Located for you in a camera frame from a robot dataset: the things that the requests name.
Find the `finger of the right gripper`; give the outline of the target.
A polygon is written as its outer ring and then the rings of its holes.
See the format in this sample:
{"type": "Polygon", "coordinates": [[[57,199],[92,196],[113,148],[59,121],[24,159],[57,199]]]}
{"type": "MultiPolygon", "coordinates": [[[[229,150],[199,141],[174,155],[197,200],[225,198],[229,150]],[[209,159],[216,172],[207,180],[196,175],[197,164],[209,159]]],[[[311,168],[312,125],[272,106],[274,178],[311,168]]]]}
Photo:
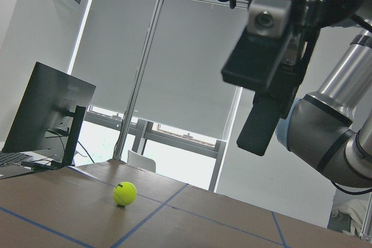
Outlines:
{"type": "Polygon", "coordinates": [[[278,121],[286,119],[307,71],[319,33],[305,35],[303,56],[293,66],[280,64],[269,89],[256,93],[253,108],[237,139],[239,148],[263,156],[278,121]]]}

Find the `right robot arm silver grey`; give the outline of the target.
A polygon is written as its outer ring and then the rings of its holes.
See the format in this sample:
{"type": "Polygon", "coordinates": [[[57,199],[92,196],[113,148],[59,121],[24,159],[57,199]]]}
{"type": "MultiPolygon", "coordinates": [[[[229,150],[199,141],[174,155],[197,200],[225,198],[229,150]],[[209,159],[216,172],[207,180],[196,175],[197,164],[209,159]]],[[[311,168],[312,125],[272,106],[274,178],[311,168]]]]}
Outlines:
{"type": "Polygon", "coordinates": [[[371,0],[249,0],[221,75],[255,93],[239,148],[262,156],[275,135],[337,188],[370,191],[371,120],[357,132],[351,124],[371,86],[371,0]],[[321,29],[352,23],[362,32],[341,61],[318,90],[297,98],[321,29]]]}

